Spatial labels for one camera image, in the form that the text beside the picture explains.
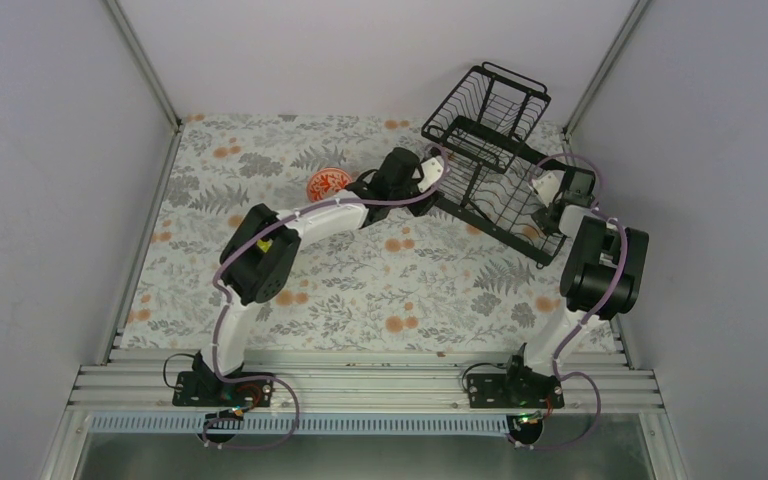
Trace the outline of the red white patterned bowl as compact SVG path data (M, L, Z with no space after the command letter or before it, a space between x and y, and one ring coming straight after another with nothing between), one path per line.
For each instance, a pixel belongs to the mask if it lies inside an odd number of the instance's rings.
M307 182L307 199L310 202L321 201L344 189L352 181L352 176L342 169L324 168L314 173Z

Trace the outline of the black wire dish rack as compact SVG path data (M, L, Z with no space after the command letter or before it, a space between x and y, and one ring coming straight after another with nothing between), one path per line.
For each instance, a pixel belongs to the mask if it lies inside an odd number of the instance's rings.
M425 139L449 154L438 207L539 266L554 260L566 237L544 235L534 224L531 214L544 205L530 181L580 168L565 155L553 157L527 143L550 101L545 84L483 62L468 70L421 127Z

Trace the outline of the yellow-green bowl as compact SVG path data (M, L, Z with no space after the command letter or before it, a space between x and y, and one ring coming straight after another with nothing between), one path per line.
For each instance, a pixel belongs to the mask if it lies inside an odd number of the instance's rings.
M258 240L256 242L256 246L260 249L261 252L267 253L269 249L272 246L271 240Z

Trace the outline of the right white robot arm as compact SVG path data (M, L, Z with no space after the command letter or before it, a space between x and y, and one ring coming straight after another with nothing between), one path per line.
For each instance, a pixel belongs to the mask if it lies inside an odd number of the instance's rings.
M639 297L649 234L600 212L595 183L595 174L580 168L569 168L560 180L546 173L532 182L544 203L536 222L573 244L560 277L564 305L506 366L501 391L512 406L559 405L558 368L567 349L629 312Z

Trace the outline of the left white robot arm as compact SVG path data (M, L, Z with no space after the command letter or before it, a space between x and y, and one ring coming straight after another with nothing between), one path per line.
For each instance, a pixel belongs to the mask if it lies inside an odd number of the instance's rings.
M437 145L422 156L397 147L378 168L326 199L283 211L265 204L252 207L222 250L212 278L225 303L209 343L193 362L199 392L215 405L236 396L237 375L245 363L248 312L284 289L301 250L370 227L394 209L425 215L442 197L449 163L444 148Z

